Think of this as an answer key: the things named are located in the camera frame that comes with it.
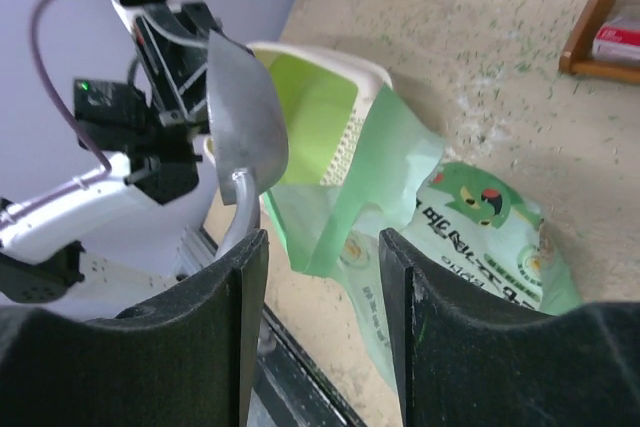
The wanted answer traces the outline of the silver metal scoop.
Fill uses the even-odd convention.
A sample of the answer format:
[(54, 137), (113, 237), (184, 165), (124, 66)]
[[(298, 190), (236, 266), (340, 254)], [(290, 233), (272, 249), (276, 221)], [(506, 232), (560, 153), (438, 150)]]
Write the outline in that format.
[(211, 33), (206, 93), (221, 200), (235, 213), (217, 258), (260, 225), (259, 197), (283, 176), (289, 144), (279, 97), (264, 64), (246, 48)]

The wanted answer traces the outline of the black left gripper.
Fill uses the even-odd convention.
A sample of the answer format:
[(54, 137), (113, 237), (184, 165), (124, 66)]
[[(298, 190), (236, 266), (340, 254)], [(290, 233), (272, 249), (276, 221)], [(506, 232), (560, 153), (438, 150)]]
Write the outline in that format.
[(205, 122), (207, 47), (220, 25), (202, 1), (174, 11), (147, 5), (135, 18), (137, 51), (153, 92), (153, 105), (165, 122)]

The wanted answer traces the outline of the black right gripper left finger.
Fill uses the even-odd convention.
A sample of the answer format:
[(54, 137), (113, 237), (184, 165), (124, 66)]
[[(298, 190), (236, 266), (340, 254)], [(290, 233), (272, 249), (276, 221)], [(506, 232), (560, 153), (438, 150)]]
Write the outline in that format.
[(256, 230), (113, 319), (1, 312), (5, 426), (243, 426), (269, 260)]

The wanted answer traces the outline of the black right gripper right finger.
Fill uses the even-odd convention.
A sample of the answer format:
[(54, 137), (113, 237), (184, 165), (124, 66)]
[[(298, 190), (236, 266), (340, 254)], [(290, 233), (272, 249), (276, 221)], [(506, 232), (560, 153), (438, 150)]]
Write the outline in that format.
[(405, 425), (638, 424), (637, 303), (546, 315), (463, 280), (392, 229), (379, 258)]

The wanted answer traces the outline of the green cat litter bag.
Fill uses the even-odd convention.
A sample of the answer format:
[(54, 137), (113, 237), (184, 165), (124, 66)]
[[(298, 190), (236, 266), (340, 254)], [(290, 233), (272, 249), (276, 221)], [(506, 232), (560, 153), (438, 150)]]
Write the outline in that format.
[(540, 207), (495, 175), (445, 159), (443, 140), (389, 87), (374, 100), (340, 186), (269, 191), (265, 204), (291, 268), (346, 291), (388, 384), (395, 374), (378, 253), (384, 229), (515, 305), (560, 315), (581, 302)]

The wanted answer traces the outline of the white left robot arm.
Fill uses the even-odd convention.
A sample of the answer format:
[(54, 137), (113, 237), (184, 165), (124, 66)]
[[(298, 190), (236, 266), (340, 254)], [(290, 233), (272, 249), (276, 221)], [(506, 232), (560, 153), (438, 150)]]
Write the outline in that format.
[(74, 81), (74, 133), (99, 164), (49, 194), (2, 202), (3, 305), (107, 316), (187, 274), (184, 240), (217, 188), (205, 77), (207, 40), (221, 25), (201, 1), (120, 14), (152, 90)]

